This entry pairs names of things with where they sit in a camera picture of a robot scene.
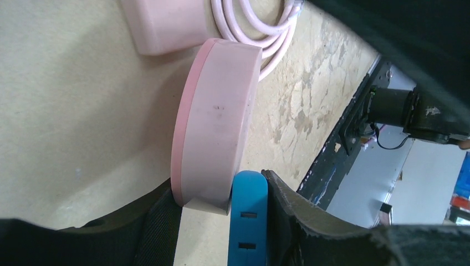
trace pink round object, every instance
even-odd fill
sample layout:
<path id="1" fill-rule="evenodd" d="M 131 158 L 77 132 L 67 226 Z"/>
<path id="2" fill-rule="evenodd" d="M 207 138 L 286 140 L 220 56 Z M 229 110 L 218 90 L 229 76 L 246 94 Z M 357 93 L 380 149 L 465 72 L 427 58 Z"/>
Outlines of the pink round object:
<path id="1" fill-rule="evenodd" d="M 262 50 L 209 39 L 186 81 L 171 152 L 175 201 L 228 214 L 232 180 L 246 144 Z"/>
<path id="2" fill-rule="evenodd" d="M 196 47 L 211 36 L 209 0 L 121 0 L 137 51 L 161 55 Z"/>

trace screw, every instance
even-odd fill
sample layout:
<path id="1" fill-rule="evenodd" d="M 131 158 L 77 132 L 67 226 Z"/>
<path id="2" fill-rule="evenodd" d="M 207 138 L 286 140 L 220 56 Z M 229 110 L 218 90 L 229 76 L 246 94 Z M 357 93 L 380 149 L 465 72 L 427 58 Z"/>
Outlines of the screw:
<path id="1" fill-rule="evenodd" d="M 387 70 L 387 73 L 386 73 L 385 75 L 386 75 L 387 78 L 389 78 L 389 79 L 391 79 L 391 78 L 394 76 L 394 74 L 393 74 L 393 72 L 392 72 L 391 70 Z"/>

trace cord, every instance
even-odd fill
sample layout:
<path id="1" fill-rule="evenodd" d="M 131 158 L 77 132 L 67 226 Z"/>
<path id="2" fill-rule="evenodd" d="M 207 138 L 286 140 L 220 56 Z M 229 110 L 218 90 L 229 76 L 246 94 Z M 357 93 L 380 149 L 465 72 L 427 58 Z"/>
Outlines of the cord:
<path id="1" fill-rule="evenodd" d="M 410 138 L 409 136 L 407 136 L 406 138 L 404 138 L 401 143 L 396 146 L 396 147 L 393 147 L 393 148 L 387 148 L 387 147 L 383 147 L 380 142 L 379 142 L 379 134 L 380 134 L 380 129 L 377 127 L 377 125 L 375 124 L 370 124 L 370 127 L 375 131 L 375 136 L 377 138 L 377 145 L 379 147 L 381 147 L 382 149 L 385 149 L 385 150 L 398 150 L 399 148 L 403 147 L 403 145 L 406 143 L 406 141 Z"/>
<path id="2" fill-rule="evenodd" d="M 253 40 L 242 31 L 235 18 L 232 0 L 211 0 L 212 14 L 217 28 L 226 40 L 250 44 L 263 48 L 262 58 L 272 56 L 269 63 L 261 69 L 258 81 L 263 80 L 284 57 L 294 37 L 297 17 L 302 10 L 303 1 L 285 0 L 284 11 L 277 25 L 267 25 L 256 16 L 249 0 L 239 0 L 243 14 L 249 23 L 258 31 L 267 35 L 264 39 Z"/>

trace pink object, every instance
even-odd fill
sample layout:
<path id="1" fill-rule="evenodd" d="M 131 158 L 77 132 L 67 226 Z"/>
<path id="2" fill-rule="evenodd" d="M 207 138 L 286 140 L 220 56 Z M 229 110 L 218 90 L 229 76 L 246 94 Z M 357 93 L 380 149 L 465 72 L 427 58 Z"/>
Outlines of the pink object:
<path id="1" fill-rule="evenodd" d="M 161 55 L 203 44 L 210 38 L 208 0 L 121 0 L 137 51 Z"/>
<path id="2" fill-rule="evenodd" d="M 261 48 L 209 39 L 191 67 L 171 152 L 175 201 L 228 214 L 261 66 Z"/>

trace table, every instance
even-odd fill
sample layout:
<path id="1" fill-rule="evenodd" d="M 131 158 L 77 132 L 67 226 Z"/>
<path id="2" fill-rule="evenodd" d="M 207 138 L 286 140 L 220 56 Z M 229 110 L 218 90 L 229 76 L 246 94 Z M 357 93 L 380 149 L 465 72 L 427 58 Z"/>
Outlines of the table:
<path id="1" fill-rule="evenodd" d="M 273 22 L 277 2 L 253 8 Z M 2 217 L 78 227 L 170 176 L 179 98 L 197 48 L 138 55 L 115 0 L 4 1 L 0 25 Z M 241 168 L 275 170 L 296 189 L 375 57 L 306 7 L 287 55 L 258 85 Z M 223 265 L 228 222 L 185 209 L 175 265 Z"/>

